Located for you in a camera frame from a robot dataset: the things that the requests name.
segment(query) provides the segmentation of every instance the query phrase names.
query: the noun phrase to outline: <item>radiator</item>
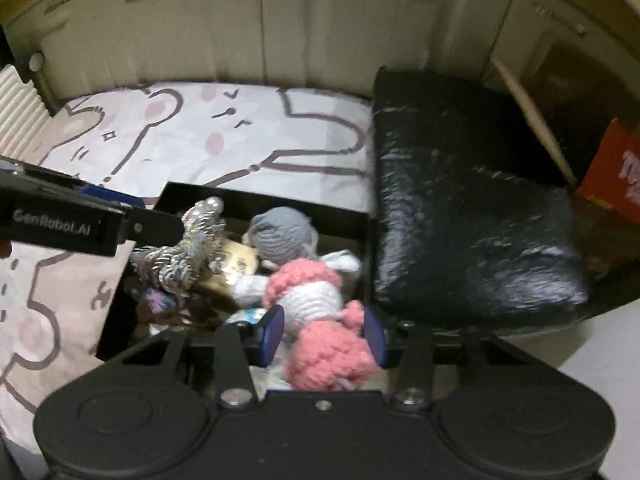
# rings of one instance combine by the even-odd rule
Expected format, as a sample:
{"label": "radiator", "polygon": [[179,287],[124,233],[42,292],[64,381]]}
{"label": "radiator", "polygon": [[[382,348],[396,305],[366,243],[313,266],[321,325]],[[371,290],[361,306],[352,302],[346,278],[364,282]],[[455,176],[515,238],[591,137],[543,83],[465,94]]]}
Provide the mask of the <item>radiator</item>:
{"label": "radiator", "polygon": [[50,119],[33,82],[23,83],[13,65],[0,70],[0,155],[20,159]]}

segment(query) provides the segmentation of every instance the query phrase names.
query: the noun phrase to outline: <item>blue object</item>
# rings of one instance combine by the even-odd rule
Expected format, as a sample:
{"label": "blue object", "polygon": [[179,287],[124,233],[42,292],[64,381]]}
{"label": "blue object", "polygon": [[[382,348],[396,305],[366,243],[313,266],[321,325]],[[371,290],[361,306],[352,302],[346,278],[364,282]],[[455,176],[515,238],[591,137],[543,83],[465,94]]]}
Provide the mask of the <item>blue object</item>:
{"label": "blue object", "polygon": [[243,308],[231,314],[231,316],[226,319],[225,324],[244,322],[257,325],[266,313],[267,309],[261,306]]}
{"label": "blue object", "polygon": [[120,193],[119,191],[114,191],[113,189],[94,186],[94,184],[86,184],[85,186],[82,186],[80,188],[80,193],[88,196],[93,196],[95,198],[100,198],[102,200],[106,200],[107,202],[122,202],[132,205],[133,207],[141,207],[142,209],[145,208],[145,203],[141,198],[137,196]]}
{"label": "blue object", "polygon": [[279,305],[269,309],[256,325],[258,329],[257,339],[260,353],[260,366],[266,367],[273,357],[282,341],[284,334],[284,310]]}
{"label": "blue object", "polygon": [[366,306],[364,308],[364,339],[369,343],[369,348],[376,360],[376,364],[384,367],[386,363],[385,330],[380,320],[373,311]]}

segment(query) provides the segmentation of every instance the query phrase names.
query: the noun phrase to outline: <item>plush toy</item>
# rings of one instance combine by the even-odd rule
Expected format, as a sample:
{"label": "plush toy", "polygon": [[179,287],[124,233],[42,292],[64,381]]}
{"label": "plush toy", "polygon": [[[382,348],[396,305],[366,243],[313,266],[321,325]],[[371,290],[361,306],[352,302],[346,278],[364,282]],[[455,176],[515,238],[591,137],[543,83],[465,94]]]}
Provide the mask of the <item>plush toy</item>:
{"label": "plush toy", "polygon": [[296,258],[315,256],[318,233],[297,209],[276,207],[254,216],[242,241],[256,248],[263,267],[275,270]]}
{"label": "plush toy", "polygon": [[240,276],[234,299],[244,306],[262,295],[265,308],[279,304],[285,333],[295,338],[286,379],[297,390],[353,390],[378,370],[366,340],[359,301],[344,308],[340,276],[320,260],[299,258],[270,277]]}

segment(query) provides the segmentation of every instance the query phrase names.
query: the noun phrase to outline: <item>door handle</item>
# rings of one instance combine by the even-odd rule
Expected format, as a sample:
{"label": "door handle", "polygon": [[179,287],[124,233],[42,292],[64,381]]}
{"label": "door handle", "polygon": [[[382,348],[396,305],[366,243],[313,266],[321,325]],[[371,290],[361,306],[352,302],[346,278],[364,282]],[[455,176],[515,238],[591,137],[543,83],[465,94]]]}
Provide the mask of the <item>door handle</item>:
{"label": "door handle", "polygon": [[554,20],[556,23],[559,23],[563,27],[568,28],[570,31],[574,32],[581,38],[584,38],[587,35],[587,28],[584,25],[572,22],[571,19],[563,16],[562,14],[558,14],[547,4],[537,2],[533,5],[533,11],[543,18]]}
{"label": "door handle", "polygon": [[55,3],[51,4],[50,6],[48,6],[46,9],[44,9],[43,14],[46,16],[47,14],[52,13],[54,10],[58,10],[63,5],[68,4],[70,1],[71,0],[58,0]]}

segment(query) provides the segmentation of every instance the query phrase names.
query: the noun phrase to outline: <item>pink cheek print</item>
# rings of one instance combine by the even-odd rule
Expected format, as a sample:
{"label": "pink cheek print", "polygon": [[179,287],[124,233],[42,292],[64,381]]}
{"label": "pink cheek print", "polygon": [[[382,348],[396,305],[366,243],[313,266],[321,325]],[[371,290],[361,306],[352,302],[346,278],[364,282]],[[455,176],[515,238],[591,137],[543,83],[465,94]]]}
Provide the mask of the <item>pink cheek print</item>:
{"label": "pink cheek print", "polygon": [[145,117],[147,119],[158,117],[158,115],[164,112],[165,107],[166,103],[164,101],[156,101],[155,103],[151,103],[148,107],[146,107]]}
{"label": "pink cheek print", "polygon": [[18,327],[18,339],[31,352],[37,352],[46,337],[44,329],[34,319],[25,319]]}
{"label": "pink cheek print", "polygon": [[215,86],[207,85],[203,87],[202,90],[200,91],[200,99],[205,102],[213,101],[213,99],[216,98],[217,94],[218,94],[218,90],[216,90]]}
{"label": "pink cheek print", "polygon": [[207,155],[219,155],[225,147],[225,137],[219,133],[212,133],[204,143],[204,149]]}
{"label": "pink cheek print", "polygon": [[115,120],[116,116],[115,115],[110,115],[110,116],[106,116],[102,122],[100,123],[100,126],[98,126],[99,130],[105,130],[107,129],[111,123],[113,123],[113,121]]}
{"label": "pink cheek print", "polygon": [[63,127],[63,131],[67,135],[75,135],[82,132],[86,128],[87,128],[86,121],[83,121],[82,119],[75,119],[75,120],[69,121]]}

